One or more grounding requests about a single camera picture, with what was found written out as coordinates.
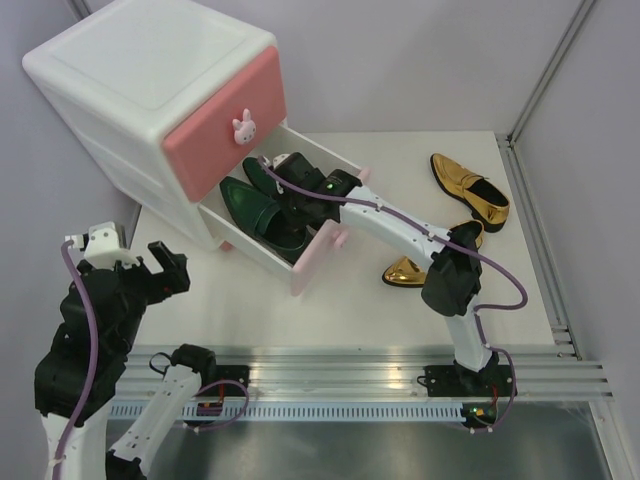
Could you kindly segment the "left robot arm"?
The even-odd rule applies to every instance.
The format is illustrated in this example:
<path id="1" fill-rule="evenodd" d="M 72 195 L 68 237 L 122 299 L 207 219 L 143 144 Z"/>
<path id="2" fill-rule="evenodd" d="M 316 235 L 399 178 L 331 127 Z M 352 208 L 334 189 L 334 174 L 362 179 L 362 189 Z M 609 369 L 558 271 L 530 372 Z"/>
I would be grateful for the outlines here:
<path id="1" fill-rule="evenodd" d="M 130 431 L 106 444 L 116 384 L 124 374 L 148 307 L 190 288 L 187 258 L 161 241 L 149 252 L 161 271 L 142 258 L 131 267 L 117 260 L 105 269 L 75 264 L 72 241 L 61 246 L 72 276 L 60 304 L 63 321 L 35 370 L 35 408 L 48 437 L 49 479 L 145 479 L 184 404 L 218 384 L 213 351 L 183 344 L 170 356 L 163 385 Z"/>

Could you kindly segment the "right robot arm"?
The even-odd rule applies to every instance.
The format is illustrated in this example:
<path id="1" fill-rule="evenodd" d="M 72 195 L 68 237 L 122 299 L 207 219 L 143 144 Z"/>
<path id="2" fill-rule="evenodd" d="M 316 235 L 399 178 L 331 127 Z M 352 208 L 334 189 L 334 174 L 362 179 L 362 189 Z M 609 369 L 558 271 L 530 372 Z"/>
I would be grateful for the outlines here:
<path id="1" fill-rule="evenodd" d="M 499 360 L 476 319 L 481 260 L 472 229 L 435 227 L 386 205 L 355 176 L 336 169 L 325 176 L 301 154 L 280 155 L 267 171 L 289 217 L 311 226 L 333 220 L 360 229 L 395 248 L 426 273 L 422 301 L 443 316 L 454 346 L 459 388 L 478 395 L 495 376 Z"/>

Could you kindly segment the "dark pink drawer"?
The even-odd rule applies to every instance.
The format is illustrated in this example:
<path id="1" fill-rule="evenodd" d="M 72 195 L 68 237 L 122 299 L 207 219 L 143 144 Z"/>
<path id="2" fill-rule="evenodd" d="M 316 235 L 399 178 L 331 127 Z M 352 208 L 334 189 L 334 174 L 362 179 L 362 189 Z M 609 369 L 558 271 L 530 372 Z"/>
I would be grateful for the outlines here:
<path id="1" fill-rule="evenodd" d="M 202 200 L 286 116 L 279 52 L 270 46 L 163 140 L 188 200 Z"/>

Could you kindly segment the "green loafer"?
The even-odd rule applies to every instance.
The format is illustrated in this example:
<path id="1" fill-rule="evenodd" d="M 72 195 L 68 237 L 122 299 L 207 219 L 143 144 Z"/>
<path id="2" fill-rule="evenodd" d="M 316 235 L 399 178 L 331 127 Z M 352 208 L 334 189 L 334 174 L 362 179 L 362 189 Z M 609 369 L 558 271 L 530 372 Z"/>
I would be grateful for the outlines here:
<path id="1" fill-rule="evenodd" d="M 276 181 L 265 173 L 257 158 L 245 158 L 242 162 L 242 168 L 251 185 L 261 193 L 269 197 L 278 194 Z"/>
<path id="2" fill-rule="evenodd" d="M 298 261 L 313 239 L 308 230 L 294 228 L 279 204 L 250 184 L 228 176 L 219 188 L 240 230 L 290 265 Z"/>

